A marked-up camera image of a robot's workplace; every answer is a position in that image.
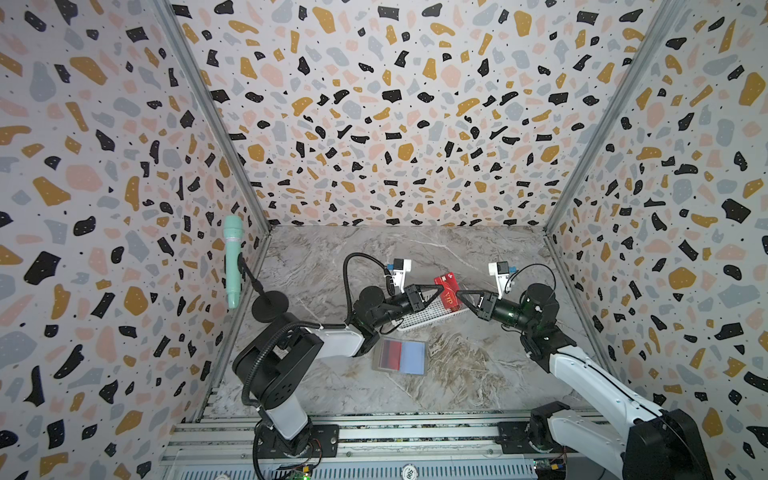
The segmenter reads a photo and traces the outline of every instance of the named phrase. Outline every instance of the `black mounting plate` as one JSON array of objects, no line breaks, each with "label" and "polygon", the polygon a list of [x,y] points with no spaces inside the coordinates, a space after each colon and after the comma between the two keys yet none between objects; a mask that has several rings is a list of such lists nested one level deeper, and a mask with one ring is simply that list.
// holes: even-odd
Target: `black mounting plate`
[{"label": "black mounting plate", "polygon": [[[291,461],[297,461],[301,463],[308,455],[304,454],[301,458],[291,458],[285,455],[280,448],[280,441],[276,438],[277,431],[274,429],[264,429],[261,433],[262,444],[259,445],[259,458],[284,458]],[[320,442],[320,447],[323,449],[323,458],[336,457],[336,451],[339,447],[339,426],[338,425],[312,425],[312,432],[310,433],[310,442],[315,447],[315,452],[312,455],[313,458],[319,458],[317,451],[317,444],[314,439]]]}]

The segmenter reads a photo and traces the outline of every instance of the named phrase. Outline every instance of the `gray spot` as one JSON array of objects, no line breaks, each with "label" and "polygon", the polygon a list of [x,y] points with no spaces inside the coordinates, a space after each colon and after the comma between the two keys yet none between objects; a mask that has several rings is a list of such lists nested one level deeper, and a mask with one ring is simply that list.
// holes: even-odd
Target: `gray spot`
[{"label": "gray spot", "polygon": [[478,27],[488,25],[493,21],[496,10],[498,10],[498,3],[491,4],[485,10],[475,15],[472,19],[472,24]]},{"label": "gray spot", "polygon": [[121,111],[129,117],[136,117],[141,113],[141,108],[125,97],[118,97],[112,104],[112,108]]},{"label": "gray spot", "polygon": [[78,277],[72,280],[70,283],[74,283],[76,285],[85,285],[88,283],[88,279],[91,278],[91,274],[86,272],[77,272],[75,275]]},{"label": "gray spot", "polygon": [[32,65],[32,82],[29,84],[29,94],[35,101],[47,101],[56,94],[56,84],[48,75],[48,69],[41,61]]},{"label": "gray spot", "polygon": [[736,190],[739,184],[735,180],[720,180],[717,182],[717,193],[729,194]]},{"label": "gray spot", "polygon": [[672,200],[680,205],[688,200],[694,194],[694,188],[690,185],[690,180],[681,178],[672,184]]},{"label": "gray spot", "polygon": [[16,280],[10,275],[0,273],[0,300],[5,300],[14,293],[16,293]]},{"label": "gray spot", "polygon": [[349,60],[347,59],[346,55],[344,55],[344,52],[341,51],[341,48],[339,47],[331,47],[328,50],[326,50],[326,53],[328,56],[330,56],[333,61],[340,67],[346,67],[349,65]]},{"label": "gray spot", "polygon": [[435,124],[429,128],[429,141],[440,141],[440,137],[442,136],[442,125],[443,123],[441,121],[436,121]]},{"label": "gray spot", "polygon": [[733,139],[733,122],[723,118],[717,121],[717,136],[715,141],[722,147],[730,145],[730,141]]},{"label": "gray spot", "polygon": [[317,50],[310,48],[309,45],[305,46],[304,49],[313,61],[320,61],[320,59],[323,58],[323,56]]},{"label": "gray spot", "polygon": [[496,47],[494,47],[491,52],[493,53],[493,62],[497,65],[505,60],[504,54],[500,50],[496,50]]},{"label": "gray spot", "polygon": [[157,82],[157,80],[154,79],[154,72],[152,70],[147,70],[144,67],[139,67],[139,75],[141,76],[141,80],[144,81],[145,84],[154,85],[157,88],[163,89],[160,84]]},{"label": "gray spot", "polygon": [[13,200],[14,202],[16,202],[19,205],[26,205],[26,204],[28,204],[29,202],[32,201],[32,199],[29,197],[29,195],[27,195],[27,192],[25,192],[23,190],[19,190],[15,194],[11,195],[11,200]]},{"label": "gray spot", "polygon": [[520,120],[520,117],[523,115],[523,106],[518,102],[513,101],[506,109],[504,109],[504,113],[507,114],[507,118],[512,121]]},{"label": "gray spot", "polygon": [[115,162],[107,160],[107,164],[104,165],[104,171],[107,172],[107,175],[109,175],[112,180],[118,181],[118,166]]},{"label": "gray spot", "polygon": [[48,227],[48,231],[51,232],[52,243],[57,245],[67,243],[67,230],[69,226],[66,223],[57,222],[56,220],[43,220],[43,223]]},{"label": "gray spot", "polygon": [[40,435],[40,429],[43,426],[43,415],[35,415],[27,424],[27,434],[33,439]]},{"label": "gray spot", "polygon": [[741,286],[733,283],[717,296],[726,308],[734,308],[759,299],[760,291],[754,285]]},{"label": "gray spot", "polygon": [[382,46],[382,42],[376,40],[376,37],[373,35],[368,37],[368,49],[373,52],[379,61],[384,61],[384,55],[382,55]]},{"label": "gray spot", "polygon": [[165,422],[165,419],[168,418],[168,413],[170,412],[170,407],[165,407],[161,411],[154,414],[152,417],[152,420],[149,422],[149,431],[155,430],[159,425],[162,425],[163,422]]},{"label": "gray spot", "polygon": [[739,59],[739,55],[728,55],[724,58],[718,58],[717,60],[708,61],[701,68],[705,74],[719,75],[723,73],[732,63]]},{"label": "gray spot", "polygon": [[85,375],[67,385],[68,389],[73,389],[79,386],[86,385],[98,385],[101,383],[101,375],[104,373],[104,369],[90,369]]},{"label": "gray spot", "polygon": [[728,429],[733,433],[739,433],[744,430],[744,424],[739,422],[733,415],[728,415],[725,424],[728,425]]},{"label": "gray spot", "polygon": [[272,12],[272,21],[276,23],[288,23],[293,15],[293,0],[285,0]]},{"label": "gray spot", "polygon": [[704,108],[701,109],[701,114],[699,114],[699,125],[709,125],[710,121],[712,121],[710,106],[704,105]]},{"label": "gray spot", "polygon": [[179,151],[175,148],[166,148],[163,150],[163,165],[170,168],[179,168],[181,166]]},{"label": "gray spot", "polygon": [[125,241],[128,242],[128,253],[132,255],[139,263],[149,255],[149,248],[134,230],[125,234]]},{"label": "gray spot", "polygon": [[114,419],[120,418],[123,415],[124,411],[125,411],[124,403],[118,403],[117,405],[113,405],[109,412],[109,419],[114,420]]},{"label": "gray spot", "polygon": [[565,63],[565,54],[568,53],[568,50],[570,50],[570,48],[568,48],[562,40],[558,40],[558,43],[554,46],[554,54],[557,55],[560,60],[560,65]]},{"label": "gray spot", "polygon": [[69,27],[67,27],[67,30],[64,32],[64,41],[72,45],[72,48],[75,50],[82,50],[85,46],[80,35]]},{"label": "gray spot", "polygon": [[351,100],[345,101],[344,105],[341,106],[341,110],[345,114],[348,114],[353,120],[359,120],[360,113],[362,112],[362,108],[360,108],[357,103]]},{"label": "gray spot", "polygon": [[525,50],[513,51],[512,58],[515,60],[515,65],[517,65],[521,70],[525,70],[531,66],[531,62],[528,60],[528,54],[525,53]]},{"label": "gray spot", "polygon": [[698,376],[697,374],[691,372],[686,367],[682,366],[681,364],[677,364],[677,373],[680,374],[680,377],[683,379],[685,383],[688,385],[703,385],[704,380]]}]

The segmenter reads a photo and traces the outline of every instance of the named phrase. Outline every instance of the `white bracket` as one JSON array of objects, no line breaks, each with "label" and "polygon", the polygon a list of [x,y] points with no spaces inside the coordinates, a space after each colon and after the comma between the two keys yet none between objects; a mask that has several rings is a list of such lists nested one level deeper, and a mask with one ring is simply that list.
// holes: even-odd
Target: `white bracket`
[{"label": "white bracket", "polygon": [[517,272],[516,267],[510,268],[509,262],[492,262],[488,264],[488,275],[496,277],[496,288],[498,289],[498,296],[502,298],[505,295],[504,288],[507,286],[509,276],[514,272]]}]

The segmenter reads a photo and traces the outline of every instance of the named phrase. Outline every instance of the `wire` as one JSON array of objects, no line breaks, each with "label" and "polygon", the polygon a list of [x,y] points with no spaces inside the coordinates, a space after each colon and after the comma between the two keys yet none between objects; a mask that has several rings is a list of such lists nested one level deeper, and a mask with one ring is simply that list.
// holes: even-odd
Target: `wire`
[{"label": "wire", "polygon": [[558,288],[558,278],[555,276],[555,274],[552,271],[552,269],[549,268],[548,265],[544,265],[543,263],[531,263],[529,265],[526,265],[526,266],[522,267],[520,270],[518,270],[518,271],[514,272],[512,275],[510,275],[509,278],[507,279],[507,283],[504,285],[504,294],[506,295],[507,293],[509,293],[509,290],[507,290],[507,288],[509,287],[509,283],[512,280],[514,280],[517,275],[519,275],[526,268],[528,268],[530,266],[535,266],[535,265],[539,265],[539,266],[542,266],[542,267],[546,268],[547,270],[549,270],[549,273],[552,274],[552,280],[553,280],[552,293],[554,294],[554,291]]}]

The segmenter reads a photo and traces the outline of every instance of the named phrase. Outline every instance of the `pink spot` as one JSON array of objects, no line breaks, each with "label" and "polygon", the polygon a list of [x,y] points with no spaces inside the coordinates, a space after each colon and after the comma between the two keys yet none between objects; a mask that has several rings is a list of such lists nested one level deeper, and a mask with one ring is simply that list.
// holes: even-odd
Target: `pink spot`
[{"label": "pink spot", "polygon": [[88,265],[96,273],[101,275],[107,275],[107,256],[104,255],[104,250],[101,248],[94,248],[91,250],[91,256],[88,258]]},{"label": "pink spot", "polygon": [[450,88],[458,87],[458,82],[462,79],[462,72],[454,65],[449,65],[442,69],[440,78]]},{"label": "pink spot", "polygon": [[22,298],[16,300],[10,307],[5,309],[5,312],[0,315],[0,326],[11,326],[16,320],[16,317],[21,313],[32,300],[34,295],[24,295]]},{"label": "pink spot", "polygon": [[78,327],[74,329],[74,335],[80,340],[90,340],[94,337],[94,330],[89,328]]},{"label": "pink spot", "polygon": [[101,178],[90,165],[70,165],[66,172],[67,185],[75,190],[96,192],[101,188]]},{"label": "pink spot", "polygon": [[6,100],[3,97],[0,97],[0,110],[3,110],[6,114],[11,115],[12,117],[29,116],[26,108],[22,107],[21,105],[17,105],[10,100]]},{"label": "pink spot", "polygon": [[52,118],[54,120],[59,120],[60,118],[64,118],[64,114],[61,113],[61,109],[58,107],[58,104],[56,103],[49,104],[48,107],[45,109],[45,111],[48,114],[48,118]]}]

